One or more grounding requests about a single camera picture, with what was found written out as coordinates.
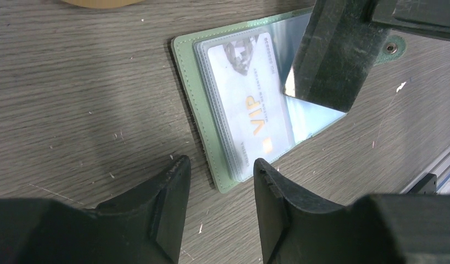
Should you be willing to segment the green card holder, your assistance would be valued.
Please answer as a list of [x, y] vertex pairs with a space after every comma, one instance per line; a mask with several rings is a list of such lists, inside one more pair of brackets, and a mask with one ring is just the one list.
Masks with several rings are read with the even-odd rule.
[[[271, 35], [275, 61], [282, 84], [290, 73], [292, 60], [308, 25], [310, 15], [311, 9], [300, 9], [263, 19], [182, 35], [172, 40], [173, 54], [203, 142], [213, 182], [221, 193], [227, 193], [252, 175], [245, 178], [244, 181], [238, 181], [236, 178], [237, 170], [233, 166], [231, 153], [231, 136], [222, 105], [218, 99], [207, 49], [215, 43], [237, 34], [256, 30], [268, 32]], [[295, 145], [289, 150], [302, 141], [319, 134], [345, 116], [343, 112], [298, 100], [283, 93], [282, 95], [286, 102], [295, 140]]]

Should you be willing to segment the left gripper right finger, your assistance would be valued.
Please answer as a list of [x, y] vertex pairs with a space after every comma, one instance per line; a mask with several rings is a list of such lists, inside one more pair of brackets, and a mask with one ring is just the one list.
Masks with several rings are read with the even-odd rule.
[[450, 263], [450, 195], [369, 194], [344, 206], [254, 162], [264, 263]]

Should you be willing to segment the orange oval tray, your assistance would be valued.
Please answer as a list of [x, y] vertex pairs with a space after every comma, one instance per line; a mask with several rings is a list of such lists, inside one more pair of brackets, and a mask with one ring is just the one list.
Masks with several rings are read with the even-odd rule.
[[129, 6], [142, 2], [143, 0], [62, 0], [62, 2], [78, 7], [92, 9], [113, 9]]

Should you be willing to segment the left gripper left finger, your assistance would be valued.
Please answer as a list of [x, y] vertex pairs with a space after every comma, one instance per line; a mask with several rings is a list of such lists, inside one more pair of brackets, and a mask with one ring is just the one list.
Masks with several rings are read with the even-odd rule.
[[190, 182], [183, 155], [94, 209], [0, 199], [0, 263], [178, 263]]

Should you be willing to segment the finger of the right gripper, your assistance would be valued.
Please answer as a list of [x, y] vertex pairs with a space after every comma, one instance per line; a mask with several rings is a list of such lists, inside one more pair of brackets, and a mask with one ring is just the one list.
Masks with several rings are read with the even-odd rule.
[[450, 0], [377, 1], [371, 21], [396, 31], [450, 41]]

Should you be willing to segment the black card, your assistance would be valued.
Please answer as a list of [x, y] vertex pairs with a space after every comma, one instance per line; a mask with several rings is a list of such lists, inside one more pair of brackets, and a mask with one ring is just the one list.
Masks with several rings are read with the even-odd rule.
[[371, 22], [376, 4], [316, 1], [283, 93], [349, 112], [390, 32]]

